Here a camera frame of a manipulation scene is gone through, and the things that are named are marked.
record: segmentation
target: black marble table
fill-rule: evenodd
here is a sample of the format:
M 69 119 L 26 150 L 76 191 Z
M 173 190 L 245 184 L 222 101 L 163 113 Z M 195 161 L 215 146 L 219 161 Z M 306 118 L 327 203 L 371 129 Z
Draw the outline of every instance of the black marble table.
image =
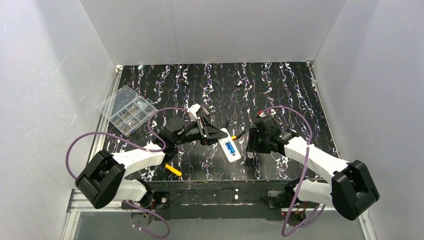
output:
M 313 129 L 312 143 L 325 152 L 337 156 L 311 73 L 305 62 L 264 63 L 216 63 L 180 65 L 124 66 L 119 87 L 134 89 L 146 99 L 153 101 L 157 109 L 165 107 L 189 108 L 197 103 L 207 108 L 217 127 L 229 120 L 230 134 L 238 134 L 249 128 L 255 115 L 271 106 L 283 105 L 302 113 Z M 178 80 L 187 81 L 187 87 Z M 185 122 L 189 117 L 177 111 L 159 113 L 153 122 L 159 131 L 172 116 L 181 116 Z M 275 113 L 284 128 L 296 130 L 305 139 L 308 137 L 302 119 L 288 111 Z M 112 124 L 109 133 L 126 138 Z M 300 176 L 302 165 L 278 153 L 256 154 L 247 158 L 246 133 L 235 144 L 241 159 L 230 163 L 219 145 L 202 146 L 199 142 L 179 146 L 179 154 L 169 163 L 182 172 L 178 177 L 163 166 L 142 169 L 130 175 L 130 179 L 147 181 L 228 181 L 228 180 L 290 180 Z M 144 124 L 129 138 L 141 146 L 151 141 Z M 110 153 L 129 151 L 133 148 L 119 140 L 106 137 L 103 145 Z M 317 175 L 308 171 L 309 178 Z

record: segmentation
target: gray wall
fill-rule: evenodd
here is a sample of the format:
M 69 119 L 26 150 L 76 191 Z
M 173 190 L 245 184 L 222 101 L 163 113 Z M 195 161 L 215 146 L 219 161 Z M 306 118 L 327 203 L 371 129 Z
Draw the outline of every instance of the gray wall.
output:
M 57 240 L 115 68 L 79 1 L 0 2 L 0 238 Z
M 117 65 L 315 59 L 346 0 L 81 0 Z
M 424 1 L 348 0 L 314 63 L 341 156 L 381 194 L 378 239 L 423 239 Z

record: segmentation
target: yellow screwdriver handle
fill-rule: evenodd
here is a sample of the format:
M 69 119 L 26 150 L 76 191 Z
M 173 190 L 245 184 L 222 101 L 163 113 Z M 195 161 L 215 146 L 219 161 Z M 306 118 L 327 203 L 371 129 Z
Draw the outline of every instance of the yellow screwdriver handle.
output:
M 177 175 L 178 177 L 181 177 L 183 174 L 178 171 L 177 169 L 173 168 L 171 165 L 166 164 L 165 168 L 168 169 L 169 171 L 171 171 L 173 174 Z

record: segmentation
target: gray floor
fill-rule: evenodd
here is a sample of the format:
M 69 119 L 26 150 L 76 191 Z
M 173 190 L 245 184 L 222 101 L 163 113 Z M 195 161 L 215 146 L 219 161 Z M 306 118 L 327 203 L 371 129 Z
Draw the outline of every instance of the gray floor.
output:
M 281 221 L 264 219 L 179 219 L 169 221 L 170 240 L 274 240 L 281 236 Z M 154 221 L 148 226 L 164 234 L 165 225 Z M 146 232 L 132 228 L 129 212 L 82 212 L 75 240 L 152 240 Z M 334 210 L 323 212 L 312 225 L 293 233 L 287 240 L 364 240 L 359 220 L 344 219 Z

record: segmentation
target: yellow tool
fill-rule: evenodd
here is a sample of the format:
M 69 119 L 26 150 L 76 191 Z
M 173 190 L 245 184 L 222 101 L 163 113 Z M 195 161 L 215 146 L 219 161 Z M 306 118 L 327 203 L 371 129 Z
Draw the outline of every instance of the yellow tool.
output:
M 181 177 L 183 174 L 178 171 L 177 169 L 173 168 L 171 165 L 166 164 L 165 168 L 168 169 L 169 171 L 171 171 L 173 174 L 177 175 L 178 177 Z

